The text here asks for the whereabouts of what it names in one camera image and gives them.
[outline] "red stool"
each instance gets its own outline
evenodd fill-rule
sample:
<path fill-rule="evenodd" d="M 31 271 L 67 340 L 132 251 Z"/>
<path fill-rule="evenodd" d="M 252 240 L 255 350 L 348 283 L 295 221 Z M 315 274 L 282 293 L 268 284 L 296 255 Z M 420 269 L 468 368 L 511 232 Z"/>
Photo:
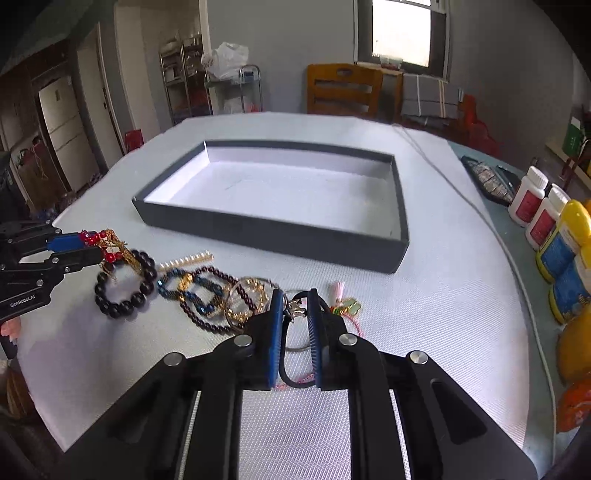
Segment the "red stool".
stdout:
<path fill-rule="evenodd" d="M 127 153 L 144 145 L 144 137 L 141 130 L 130 130 L 125 133 L 125 149 Z"/>

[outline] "white cloth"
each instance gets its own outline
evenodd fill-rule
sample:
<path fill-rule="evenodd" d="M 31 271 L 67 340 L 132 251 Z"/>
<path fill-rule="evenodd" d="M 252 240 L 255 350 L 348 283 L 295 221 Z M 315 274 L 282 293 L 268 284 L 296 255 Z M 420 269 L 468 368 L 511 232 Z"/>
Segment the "white cloth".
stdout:
<path fill-rule="evenodd" d="M 445 140 L 411 135 L 446 176 L 481 205 Z M 410 247 L 394 275 L 327 264 L 165 231 L 145 225 L 131 197 L 203 140 L 318 142 L 395 155 Z M 133 151 L 59 219 L 65 232 L 112 228 L 156 262 L 211 250 L 235 277 L 256 275 L 284 289 L 346 283 L 363 305 L 366 338 L 382 351 L 426 351 L 522 446 L 529 403 L 528 344 L 519 291 L 492 233 L 469 205 L 388 125 L 328 116 L 258 113 L 190 119 Z M 66 278 L 48 306 L 23 317 L 19 358 L 39 414 L 69 447 L 166 353 L 209 352 L 205 333 L 178 306 L 150 300 L 133 320 L 112 320 L 93 300 L 98 267 Z M 290 356 L 305 374 L 309 353 Z M 344 392 L 246 392 L 240 478 L 343 479 L 349 476 Z"/>

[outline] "window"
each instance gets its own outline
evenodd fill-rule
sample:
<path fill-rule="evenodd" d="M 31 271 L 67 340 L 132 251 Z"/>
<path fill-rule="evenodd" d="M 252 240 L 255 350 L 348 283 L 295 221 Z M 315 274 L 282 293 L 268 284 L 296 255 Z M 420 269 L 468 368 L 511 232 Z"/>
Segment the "window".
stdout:
<path fill-rule="evenodd" d="M 444 0 L 357 0 L 358 60 L 399 58 L 410 73 L 444 77 Z"/>

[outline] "jewelry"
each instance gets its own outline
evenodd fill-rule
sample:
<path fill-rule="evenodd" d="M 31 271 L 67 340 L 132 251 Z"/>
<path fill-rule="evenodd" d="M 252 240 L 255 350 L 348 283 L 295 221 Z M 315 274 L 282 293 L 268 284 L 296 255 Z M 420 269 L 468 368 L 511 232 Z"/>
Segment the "jewelry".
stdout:
<path fill-rule="evenodd" d="M 289 299 L 290 293 L 295 292 L 295 293 L 299 293 L 301 291 L 305 291 L 305 288 L 292 288 L 291 290 L 286 290 L 284 291 L 284 295 L 286 296 L 286 298 Z M 291 322 L 293 323 L 294 319 L 297 317 L 307 317 L 308 313 L 306 310 L 306 298 L 303 299 L 299 299 L 299 300 L 291 300 L 287 302 L 287 308 L 285 309 L 285 311 L 287 312 L 287 314 L 291 317 Z M 306 350 L 308 350 L 308 348 L 310 348 L 310 337 L 308 336 L 308 342 L 306 345 L 303 346 L 297 346 L 297 347 L 291 347 L 291 346 L 287 346 L 287 342 L 285 343 L 285 351 L 286 352 L 305 352 Z"/>
<path fill-rule="evenodd" d="M 195 263 L 202 263 L 202 262 L 211 262 L 213 261 L 213 255 L 209 250 L 205 250 L 205 252 L 200 252 L 196 255 L 190 255 L 184 258 L 178 258 L 176 260 L 171 260 L 170 262 L 161 263 L 158 266 L 159 272 L 165 272 L 172 268 L 178 267 L 186 267 L 188 265 L 193 265 Z"/>
<path fill-rule="evenodd" d="M 353 326 L 357 330 L 357 334 L 363 338 L 363 332 L 359 326 L 359 320 L 357 315 L 361 310 L 361 304 L 353 297 L 344 299 L 345 293 L 345 282 L 338 281 L 333 285 L 333 295 L 335 297 L 335 304 L 330 308 L 331 313 L 340 315 L 353 323 Z"/>
<path fill-rule="evenodd" d="M 251 312 L 250 313 L 235 312 L 230 307 L 230 305 L 228 305 L 228 301 L 224 302 L 223 309 L 224 309 L 224 314 L 226 316 L 226 320 L 228 321 L 230 326 L 232 326 L 236 330 L 242 330 L 244 324 L 250 319 L 250 317 L 252 315 L 256 314 L 256 305 L 254 305 L 254 302 L 248 296 L 248 294 L 246 293 L 246 290 L 244 290 L 244 287 L 242 285 L 240 285 L 238 280 L 235 279 L 234 277 L 219 271 L 215 267 L 198 268 L 197 270 L 195 270 L 195 275 L 199 275 L 200 273 L 204 273 L 204 272 L 210 272 L 211 274 L 215 275 L 217 278 L 220 278 L 221 280 L 225 280 L 226 282 L 231 284 L 233 287 L 236 287 L 235 290 L 238 292 L 238 295 L 240 295 L 240 298 L 244 301 L 247 308 Z"/>
<path fill-rule="evenodd" d="M 253 310 L 250 308 L 250 312 L 236 312 L 233 307 L 235 302 L 231 300 L 232 294 L 234 291 L 237 291 L 240 297 L 245 300 L 245 296 L 252 302 L 251 298 L 244 290 L 242 283 L 245 283 L 247 287 L 251 287 L 254 289 L 254 292 L 258 295 L 258 305 L 255 306 Z M 272 282 L 267 278 L 259 278 L 259 277 L 242 277 L 236 280 L 236 283 L 230 288 L 229 292 L 226 294 L 226 298 L 224 301 L 224 314 L 226 316 L 226 320 L 232 326 L 237 329 L 242 329 L 243 325 L 253 316 L 258 313 L 262 313 L 266 311 L 269 305 L 269 297 L 267 292 L 265 291 L 265 283 L 269 284 L 273 288 L 279 288 L 279 285 Z"/>
<path fill-rule="evenodd" d="M 86 230 L 82 230 L 80 233 L 80 238 L 84 240 L 84 244 L 88 246 L 100 247 L 103 251 L 103 256 L 105 260 L 101 263 L 100 267 L 108 276 L 114 278 L 113 276 L 113 264 L 118 262 L 121 263 L 122 261 L 127 263 L 131 268 L 135 270 L 138 275 L 143 275 L 142 265 L 135 258 L 134 251 L 130 251 L 125 246 L 126 244 L 119 240 L 115 232 L 110 228 L 107 230 L 101 230 L 100 232 L 87 232 Z M 111 252 L 109 249 L 116 248 L 116 252 Z M 154 260 L 152 260 L 145 252 L 146 258 L 151 260 L 150 267 L 154 267 Z"/>
<path fill-rule="evenodd" d="M 178 282 L 176 290 L 166 289 L 166 284 L 170 281 L 171 278 L 181 279 Z M 212 301 L 205 305 L 203 300 L 199 296 L 197 296 L 197 294 L 193 293 L 192 291 L 189 291 L 189 287 L 193 283 L 195 283 L 195 285 L 204 287 L 205 289 L 212 292 Z M 197 311 L 201 315 L 205 316 L 211 316 L 214 314 L 216 308 L 222 304 L 222 299 L 224 296 L 224 289 L 220 285 L 206 278 L 194 275 L 193 273 L 188 272 L 186 270 L 182 270 L 181 268 L 173 268 L 172 270 L 167 271 L 162 277 L 158 279 L 157 288 L 160 296 L 164 297 L 167 300 L 190 300 L 195 305 Z"/>
<path fill-rule="evenodd" d="M 137 250 L 131 250 L 130 255 L 133 256 L 134 261 L 140 266 L 141 274 L 144 279 L 139 284 L 139 291 L 134 292 L 129 300 L 124 300 L 121 303 L 109 301 L 106 298 L 105 292 L 106 284 L 111 276 L 107 275 L 104 271 L 96 276 L 95 302 L 102 313 L 114 319 L 121 316 L 127 317 L 131 315 L 134 308 L 140 308 L 143 306 L 146 302 L 146 296 L 154 291 L 154 280 L 157 275 L 156 270 L 153 267 L 154 260 L 149 257 L 146 252 L 138 252 Z M 111 262 L 103 261 L 103 263 L 114 268 L 113 263 Z"/>
<path fill-rule="evenodd" d="M 191 319 L 191 321 L 197 325 L 199 328 L 203 330 L 207 330 L 208 332 L 212 333 L 219 333 L 221 335 L 230 335 L 233 331 L 233 328 L 229 325 L 214 325 L 213 323 L 204 322 L 200 319 L 195 312 L 191 310 L 191 307 L 187 304 L 184 298 L 180 298 L 180 306 L 183 311 L 187 314 L 187 316 Z"/>

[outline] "white plastic bag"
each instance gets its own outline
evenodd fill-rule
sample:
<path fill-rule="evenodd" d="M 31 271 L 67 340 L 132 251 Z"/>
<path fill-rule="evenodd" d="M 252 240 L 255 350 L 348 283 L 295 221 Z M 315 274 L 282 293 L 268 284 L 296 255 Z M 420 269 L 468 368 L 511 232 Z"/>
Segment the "white plastic bag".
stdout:
<path fill-rule="evenodd" d="M 210 54 L 204 53 L 201 65 L 208 74 L 224 80 L 238 76 L 240 67 L 248 62 L 248 47 L 236 43 L 222 43 Z"/>

